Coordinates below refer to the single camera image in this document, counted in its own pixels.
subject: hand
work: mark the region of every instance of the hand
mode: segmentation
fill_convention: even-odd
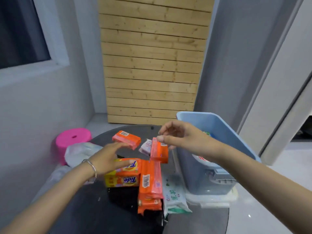
[[[123,168],[134,163],[135,160],[115,161],[116,151],[121,147],[129,147],[126,143],[110,143],[90,157],[91,163],[96,168],[98,175],[106,174],[118,168]]]
[[[217,162],[226,146],[192,124],[178,120],[167,122],[158,134],[157,140],[170,145],[169,149],[181,147],[212,162]]]

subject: barcode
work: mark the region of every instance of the barcode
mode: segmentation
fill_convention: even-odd
[[[121,134],[121,135],[124,135],[124,136],[128,136],[128,135],[129,135],[129,133],[127,133],[127,132],[125,132],[125,131],[120,132],[120,134]]]
[[[149,174],[143,175],[143,188],[149,187]]]

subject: window frame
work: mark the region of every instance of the window frame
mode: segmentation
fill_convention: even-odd
[[[0,87],[69,66],[55,0],[33,0],[51,59],[0,69]]]

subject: wooden door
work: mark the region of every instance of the wooden door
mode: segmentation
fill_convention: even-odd
[[[192,111],[214,0],[98,0],[108,122]]]

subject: yellow and orange package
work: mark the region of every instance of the yellow and orange package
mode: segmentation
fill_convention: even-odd
[[[168,163],[168,145],[157,141],[154,137],[152,140],[150,159],[161,163]]]
[[[162,210],[161,199],[145,199],[142,194],[138,194],[138,213],[144,215],[144,211],[148,210]]]
[[[142,160],[141,164],[140,196],[145,199],[162,199],[160,162]]]
[[[106,187],[139,186],[141,160],[139,158],[119,158],[119,161],[135,159],[135,162],[124,168],[116,169],[104,175]]]
[[[127,143],[128,145],[130,145],[132,150],[135,150],[140,145],[141,138],[120,130],[113,136],[113,141]]]

